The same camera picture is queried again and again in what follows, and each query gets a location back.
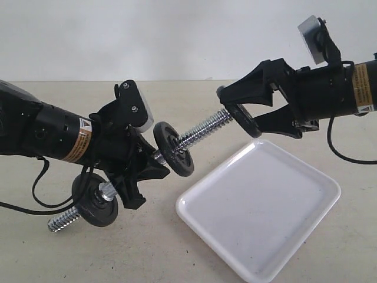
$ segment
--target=warning label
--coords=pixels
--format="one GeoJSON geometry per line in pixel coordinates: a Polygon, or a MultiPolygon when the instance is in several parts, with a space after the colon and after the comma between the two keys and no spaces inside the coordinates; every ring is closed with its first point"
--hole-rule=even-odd
{"type": "Polygon", "coordinates": [[[80,130],[70,153],[63,161],[74,163],[79,160],[88,149],[92,136],[92,124],[90,121],[80,118],[80,130]]]}
{"type": "Polygon", "coordinates": [[[374,111],[371,86],[369,85],[366,64],[355,65],[352,76],[353,93],[359,113],[374,111]]]}

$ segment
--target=white plastic tray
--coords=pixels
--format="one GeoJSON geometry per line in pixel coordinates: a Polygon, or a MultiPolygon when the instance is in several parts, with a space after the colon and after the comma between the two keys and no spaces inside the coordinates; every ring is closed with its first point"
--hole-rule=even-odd
{"type": "Polygon", "coordinates": [[[333,179],[255,140],[183,193],[176,209],[243,280],[267,283],[339,197],[333,179]]]}

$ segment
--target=threaded dumbbell bar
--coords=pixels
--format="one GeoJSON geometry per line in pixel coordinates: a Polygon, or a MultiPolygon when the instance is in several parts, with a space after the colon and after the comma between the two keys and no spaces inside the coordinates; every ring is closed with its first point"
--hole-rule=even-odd
{"type": "MultiPolygon", "coordinates": [[[[168,163],[178,175],[188,176],[193,171],[193,164],[184,164],[181,161],[182,159],[178,161],[176,156],[186,153],[186,160],[188,160],[188,163],[190,161],[192,163],[191,157],[188,155],[188,149],[231,121],[233,121],[232,116],[223,108],[180,136],[170,125],[165,122],[159,122],[154,129],[158,150],[152,154],[152,158],[159,162],[159,164],[168,163]],[[169,139],[166,133],[175,135],[173,145],[168,143],[169,139]]],[[[111,182],[102,182],[98,185],[98,188],[100,191],[99,197],[105,202],[112,202],[117,194],[111,182]]],[[[74,206],[62,214],[51,218],[47,226],[51,232],[58,232],[80,217],[81,212],[79,208],[74,206]]]]}

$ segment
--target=white wall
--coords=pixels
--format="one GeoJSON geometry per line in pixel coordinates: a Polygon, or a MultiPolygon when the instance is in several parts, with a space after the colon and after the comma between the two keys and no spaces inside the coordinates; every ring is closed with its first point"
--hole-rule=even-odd
{"type": "Polygon", "coordinates": [[[297,26],[327,20],[343,59],[377,52],[376,0],[22,0],[0,8],[8,81],[237,79],[265,59],[313,65],[297,26]]]}

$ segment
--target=beige tabletop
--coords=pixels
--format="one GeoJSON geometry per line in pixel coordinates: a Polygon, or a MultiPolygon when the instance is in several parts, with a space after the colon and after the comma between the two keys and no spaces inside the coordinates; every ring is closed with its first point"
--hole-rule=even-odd
{"type": "MultiPolygon", "coordinates": [[[[113,100],[115,82],[16,83],[36,97],[87,116],[113,100]]],[[[167,121],[180,133],[201,122],[221,105],[215,90],[229,81],[140,82],[155,121],[167,121]]],[[[276,109],[284,104],[275,94],[276,109]]],[[[247,106],[252,115],[270,111],[247,106]]],[[[333,141],[354,158],[377,159],[377,116],[335,120],[333,141]]],[[[328,148],[328,121],[301,140],[264,134],[268,139],[337,180],[342,196],[273,283],[377,282],[377,177],[374,166],[356,165],[328,148]]],[[[145,138],[155,146],[152,129],[145,138]]],[[[0,282],[243,282],[177,216],[177,198],[214,169],[250,137],[232,122],[191,149],[196,170],[188,178],[174,173],[164,180],[139,183],[147,203],[139,210],[120,209],[116,221],[96,228],[83,219],[51,233],[49,216],[1,209],[0,282]]],[[[70,195],[81,166],[50,160],[38,196],[57,203],[70,195]]],[[[31,186],[42,162],[0,157],[0,201],[40,209],[31,186]]]]}

